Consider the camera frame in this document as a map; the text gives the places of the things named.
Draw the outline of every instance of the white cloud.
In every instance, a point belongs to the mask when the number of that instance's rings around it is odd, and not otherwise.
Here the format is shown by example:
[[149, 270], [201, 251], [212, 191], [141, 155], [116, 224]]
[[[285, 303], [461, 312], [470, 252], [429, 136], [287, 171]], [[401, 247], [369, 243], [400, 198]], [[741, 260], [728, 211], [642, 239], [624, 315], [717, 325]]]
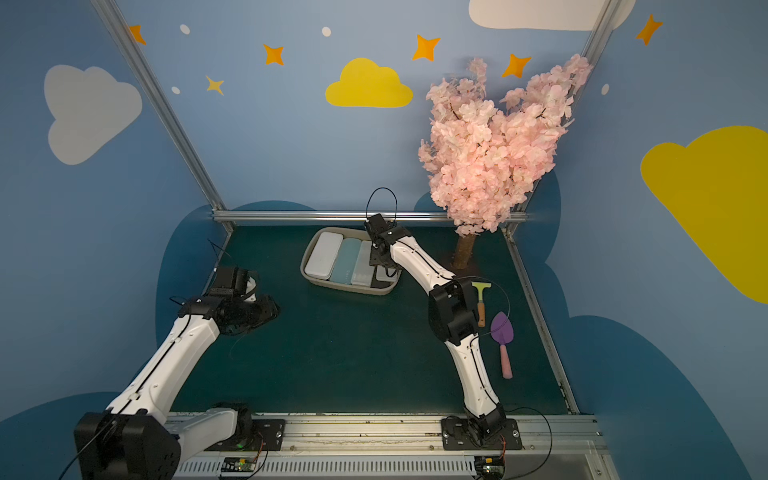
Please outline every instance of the white cloud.
[[[635, 0], [619, 5], [614, 28], [627, 19]], [[469, 0], [469, 17], [486, 28], [591, 30], [604, 0]]]
[[45, 75], [45, 101], [56, 119], [48, 132], [54, 155], [81, 164], [141, 113], [141, 94], [99, 67], [56, 65]]

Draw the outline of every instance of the dark green floor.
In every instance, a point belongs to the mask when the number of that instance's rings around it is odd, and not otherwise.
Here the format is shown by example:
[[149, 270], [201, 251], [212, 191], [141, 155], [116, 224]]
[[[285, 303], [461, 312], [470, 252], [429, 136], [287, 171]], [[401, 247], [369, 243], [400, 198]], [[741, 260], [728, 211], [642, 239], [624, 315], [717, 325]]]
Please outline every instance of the dark green floor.
[[[318, 229], [237, 229], [227, 252], [241, 267], [259, 272], [261, 291], [275, 298], [282, 313], [245, 337], [220, 336], [184, 384], [174, 411], [203, 411], [228, 401], [246, 402], [254, 412], [461, 412], [462, 387], [448, 349], [427, 324], [424, 290], [407, 273], [386, 296], [312, 285], [299, 265]], [[436, 259], [455, 247], [450, 228], [410, 230]], [[508, 409], [566, 413], [504, 237], [482, 234], [474, 258], [511, 301], [512, 380], [502, 378], [498, 344], [490, 336], [479, 340], [498, 397]], [[231, 260], [225, 257], [223, 264]], [[498, 286], [485, 291], [485, 303], [490, 326], [506, 309]]]

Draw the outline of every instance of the tree trunk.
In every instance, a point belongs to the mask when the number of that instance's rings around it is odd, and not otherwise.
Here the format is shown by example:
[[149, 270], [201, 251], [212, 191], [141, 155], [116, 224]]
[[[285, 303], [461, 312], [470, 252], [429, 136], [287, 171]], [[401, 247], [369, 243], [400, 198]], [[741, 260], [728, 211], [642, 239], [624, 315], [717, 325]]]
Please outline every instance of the tree trunk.
[[453, 264], [451, 268], [454, 270], [464, 270], [469, 265], [469, 259], [472, 258], [472, 247], [475, 245], [476, 235], [467, 235], [466, 237], [459, 237], [456, 244], [456, 253], [453, 255]]

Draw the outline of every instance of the pink flower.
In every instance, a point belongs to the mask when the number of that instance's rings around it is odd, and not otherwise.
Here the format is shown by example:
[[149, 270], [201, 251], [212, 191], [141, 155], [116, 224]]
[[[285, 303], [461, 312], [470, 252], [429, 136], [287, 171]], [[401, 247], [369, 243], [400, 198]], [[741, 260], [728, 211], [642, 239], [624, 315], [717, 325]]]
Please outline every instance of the pink flower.
[[469, 65], [475, 80], [444, 79], [426, 96], [433, 103], [431, 143], [422, 141], [419, 160], [433, 174], [432, 200], [462, 236], [495, 231], [534, 181], [552, 170], [566, 131], [562, 121], [571, 116], [573, 94], [591, 66], [574, 55], [565, 66], [535, 75], [525, 90], [510, 90], [502, 99], [508, 114], [485, 100], [486, 69], [475, 58]]

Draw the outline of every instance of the orange star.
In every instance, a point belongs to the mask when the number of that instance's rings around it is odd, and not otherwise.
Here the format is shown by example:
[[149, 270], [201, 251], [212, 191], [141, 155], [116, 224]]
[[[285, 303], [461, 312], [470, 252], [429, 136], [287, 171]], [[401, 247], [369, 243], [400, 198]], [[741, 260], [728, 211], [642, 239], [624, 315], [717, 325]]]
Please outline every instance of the orange star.
[[210, 77], [208, 75], [206, 75], [205, 78], [208, 79], [208, 90], [206, 90], [206, 91], [213, 90], [213, 91], [219, 92], [222, 95], [224, 94], [224, 92], [221, 91], [221, 84], [224, 83], [224, 80], [222, 80], [222, 81], [213, 81], [213, 80], [210, 79]]
[[528, 63], [528, 61], [531, 60], [531, 57], [528, 58], [517, 58], [514, 55], [509, 55], [509, 66], [506, 70], [504, 70], [504, 73], [502, 74], [502, 77], [507, 77], [509, 75], [514, 75], [517, 78], [522, 78], [523, 76], [523, 68], [525, 68], [525, 64]]
[[638, 33], [635, 38], [639, 38], [645, 45], [648, 45], [650, 38], [654, 36], [655, 31], [662, 25], [664, 25], [664, 22], [654, 22], [654, 16], [651, 15], [648, 18], [648, 22], [645, 24], [643, 31]]
[[267, 65], [270, 63], [277, 63], [278, 65], [283, 64], [283, 59], [280, 57], [283, 54], [283, 47], [272, 48], [264, 44], [264, 49], [266, 49]]
[[141, 43], [142, 45], [147, 44], [147, 42], [145, 42], [144, 39], [141, 37], [141, 25], [134, 25], [128, 28], [131, 30], [131, 35], [134, 36], [135, 41]]
[[416, 48], [416, 53], [413, 54], [413, 60], [418, 58], [426, 58], [429, 61], [435, 61], [435, 47], [439, 38], [433, 38], [432, 40], [426, 40], [421, 35], [416, 36], [419, 40], [419, 46]]

